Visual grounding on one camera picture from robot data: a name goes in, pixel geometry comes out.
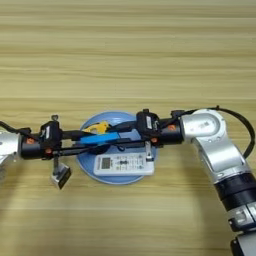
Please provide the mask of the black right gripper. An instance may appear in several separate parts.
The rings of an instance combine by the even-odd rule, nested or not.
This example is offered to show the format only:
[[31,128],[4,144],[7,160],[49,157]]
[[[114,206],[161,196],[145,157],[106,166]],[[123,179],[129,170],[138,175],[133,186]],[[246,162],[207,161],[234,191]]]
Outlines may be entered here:
[[[178,145],[183,142],[180,121],[176,120],[170,123],[169,119],[160,120],[161,125],[163,125],[165,122],[167,122],[167,125],[161,129],[158,136],[150,138],[151,145],[155,149],[163,148],[165,145]],[[123,122],[114,127],[117,132],[131,132],[135,128],[135,121]],[[108,144],[116,147],[144,147],[145,141],[120,138],[108,141]]]

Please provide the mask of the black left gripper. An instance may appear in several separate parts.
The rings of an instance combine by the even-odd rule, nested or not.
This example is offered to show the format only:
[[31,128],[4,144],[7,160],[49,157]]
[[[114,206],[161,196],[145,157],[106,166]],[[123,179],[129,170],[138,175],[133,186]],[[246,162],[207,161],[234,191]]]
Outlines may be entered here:
[[[69,130],[62,132],[63,140],[77,141],[82,137],[88,136],[87,132],[81,130]],[[21,140],[20,155],[25,160],[42,159],[53,161],[53,175],[57,176],[61,173],[59,157],[54,154],[55,151],[61,148],[61,141],[52,137],[47,138],[45,135],[33,138],[23,137]],[[85,152],[89,152],[98,148],[98,145],[78,146],[62,148],[59,150],[60,156],[73,156]]]

